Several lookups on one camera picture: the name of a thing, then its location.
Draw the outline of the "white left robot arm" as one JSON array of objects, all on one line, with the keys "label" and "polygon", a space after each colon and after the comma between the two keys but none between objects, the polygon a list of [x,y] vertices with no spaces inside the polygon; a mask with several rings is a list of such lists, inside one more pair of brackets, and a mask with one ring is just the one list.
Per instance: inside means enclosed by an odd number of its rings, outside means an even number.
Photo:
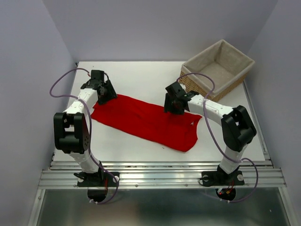
[{"label": "white left robot arm", "polygon": [[78,96],[68,95],[73,103],[62,113],[54,115],[55,147],[72,157],[81,167],[74,175],[78,182],[86,186],[101,185],[111,177],[117,184],[119,177],[105,170],[101,161],[91,151],[92,117],[90,109],[95,104],[103,105],[116,99],[117,94],[109,79],[90,79],[84,83]]}]

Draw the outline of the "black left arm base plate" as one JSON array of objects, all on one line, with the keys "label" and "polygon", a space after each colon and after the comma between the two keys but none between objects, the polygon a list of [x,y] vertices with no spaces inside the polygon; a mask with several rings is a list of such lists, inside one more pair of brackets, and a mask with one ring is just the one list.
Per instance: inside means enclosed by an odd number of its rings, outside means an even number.
[{"label": "black left arm base plate", "polygon": [[73,173],[74,176],[78,179],[78,187],[117,187],[119,182],[110,176],[108,173]]}]

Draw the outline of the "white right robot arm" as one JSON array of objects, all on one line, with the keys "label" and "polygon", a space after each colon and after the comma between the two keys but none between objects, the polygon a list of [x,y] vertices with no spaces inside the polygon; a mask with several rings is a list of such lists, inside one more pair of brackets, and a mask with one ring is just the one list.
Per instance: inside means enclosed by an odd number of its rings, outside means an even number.
[{"label": "white right robot arm", "polygon": [[[233,179],[233,173],[238,170],[241,163],[242,154],[257,131],[245,107],[221,105],[209,100],[208,96],[208,94],[202,96],[196,91],[186,92],[176,81],[166,87],[164,112],[183,115],[188,111],[204,116],[209,133],[223,155],[216,178],[220,183],[226,184]],[[208,120],[221,126],[226,145],[224,151],[214,138]]]}]

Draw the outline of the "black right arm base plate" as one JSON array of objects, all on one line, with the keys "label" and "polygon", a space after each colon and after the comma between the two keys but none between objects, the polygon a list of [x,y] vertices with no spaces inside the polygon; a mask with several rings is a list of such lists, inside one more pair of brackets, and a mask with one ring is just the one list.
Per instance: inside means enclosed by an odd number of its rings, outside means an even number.
[{"label": "black right arm base plate", "polygon": [[205,187],[211,186],[243,186],[245,184],[242,171],[238,170],[231,174],[221,171],[203,171],[199,182]]}]

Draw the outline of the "red t shirt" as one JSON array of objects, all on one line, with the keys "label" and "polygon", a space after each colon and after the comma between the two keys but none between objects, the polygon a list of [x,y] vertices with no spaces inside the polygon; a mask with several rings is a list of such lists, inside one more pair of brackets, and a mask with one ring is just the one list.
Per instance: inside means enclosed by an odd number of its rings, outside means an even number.
[{"label": "red t shirt", "polygon": [[162,106],[124,95],[93,109],[91,117],[99,123],[180,152],[189,151],[198,140],[200,115],[165,113]]}]

